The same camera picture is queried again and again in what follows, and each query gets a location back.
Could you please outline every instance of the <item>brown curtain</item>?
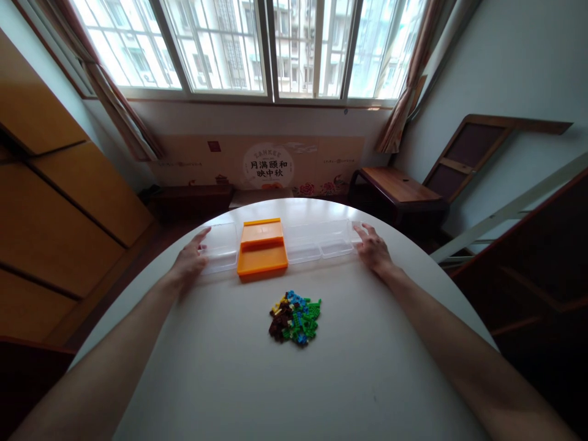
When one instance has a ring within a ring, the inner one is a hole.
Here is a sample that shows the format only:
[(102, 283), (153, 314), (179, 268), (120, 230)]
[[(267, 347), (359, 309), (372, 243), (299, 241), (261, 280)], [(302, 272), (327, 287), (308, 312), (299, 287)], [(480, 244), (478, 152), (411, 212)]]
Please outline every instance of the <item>brown curtain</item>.
[(116, 87), (86, 35), (69, 0), (39, 0), (47, 18), (73, 51), (96, 96), (122, 135), (131, 155), (147, 162), (163, 158), (164, 152), (129, 102)]
[(410, 60), (406, 86), (380, 136), (380, 141), (375, 149), (378, 153), (398, 153), (404, 124), (409, 115), (410, 104), (415, 97), (418, 80), (428, 60), (431, 41), (443, 3), (444, 0), (429, 0), (416, 41), (415, 52)]

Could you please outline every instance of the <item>forearm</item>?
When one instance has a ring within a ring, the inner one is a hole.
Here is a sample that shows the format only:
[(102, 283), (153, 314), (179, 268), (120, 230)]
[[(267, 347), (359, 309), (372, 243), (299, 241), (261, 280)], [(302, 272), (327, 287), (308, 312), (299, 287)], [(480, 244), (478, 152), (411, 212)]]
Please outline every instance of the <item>forearm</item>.
[(380, 277), (445, 377), (493, 439), (575, 439), (549, 404), (484, 339), (398, 267)]
[(181, 285), (164, 277), (41, 400), (11, 439), (110, 439)]

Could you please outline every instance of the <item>printed banner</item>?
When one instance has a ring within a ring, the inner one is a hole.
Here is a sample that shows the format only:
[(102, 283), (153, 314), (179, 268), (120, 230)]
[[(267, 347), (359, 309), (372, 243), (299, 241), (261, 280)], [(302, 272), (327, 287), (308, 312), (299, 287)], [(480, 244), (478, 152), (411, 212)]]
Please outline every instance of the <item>printed banner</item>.
[(297, 196), (344, 194), (363, 137), (163, 135), (166, 157), (149, 167), (161, 186), (291, 187)]

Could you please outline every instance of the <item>white round table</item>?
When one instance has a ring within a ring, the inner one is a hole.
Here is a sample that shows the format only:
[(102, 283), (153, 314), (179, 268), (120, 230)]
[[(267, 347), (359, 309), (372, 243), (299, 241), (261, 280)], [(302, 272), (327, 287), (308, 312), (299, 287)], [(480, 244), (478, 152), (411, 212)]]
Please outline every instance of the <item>white round table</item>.
[[(323, 200), (271, 200), (209, 222), (281, 217), (296, 225), (349, 218), (375, 227), (394, 262), (496, 347), (441, 268), (382, 221)], [(94, 347), (172, 265), (188, 234), (122, 292), (74, 359)], [(317, 337), (301, 349), (268, 334), (288, 290), (322, 299)], [(201, 277), (178, 301), (115, 435), (121, 440), (474, 440), (487, 436), (437, 369), (390, 292), (356, 254), (292, 265), (241, 283), (236, 270)]]

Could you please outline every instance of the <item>wooden wardrobe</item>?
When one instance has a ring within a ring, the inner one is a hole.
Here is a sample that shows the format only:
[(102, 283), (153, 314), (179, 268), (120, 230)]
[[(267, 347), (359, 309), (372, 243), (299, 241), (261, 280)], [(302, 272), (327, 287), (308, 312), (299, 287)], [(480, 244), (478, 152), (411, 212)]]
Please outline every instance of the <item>wooden wardrobe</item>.
[(63, 346), (157, 229), (0, 31), (0, 337)]

